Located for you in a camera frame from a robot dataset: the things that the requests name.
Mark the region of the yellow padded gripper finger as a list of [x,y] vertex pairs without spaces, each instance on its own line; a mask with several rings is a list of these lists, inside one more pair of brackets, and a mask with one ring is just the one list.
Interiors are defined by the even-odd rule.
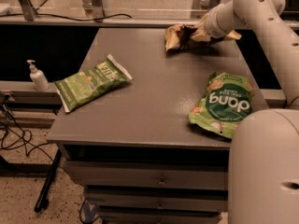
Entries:
[[194,25],[196,29],[190,36],[190,39],[194,42],[209,42],[210,41],[210,34],[205,29],[205,21],[207,18],[207,14],[205,14],[199,22]]

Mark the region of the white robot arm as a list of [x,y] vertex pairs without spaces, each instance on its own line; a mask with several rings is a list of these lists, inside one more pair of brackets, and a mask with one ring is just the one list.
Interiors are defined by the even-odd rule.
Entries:
[[229,153],[228,224],[299,224],[298,34],[281,19],[285,0],[231,0],[204,16],[204,31],[220,38],[250,29],[267,61],[249,66],[260,88],[278,88],[279,105],[237,126]]

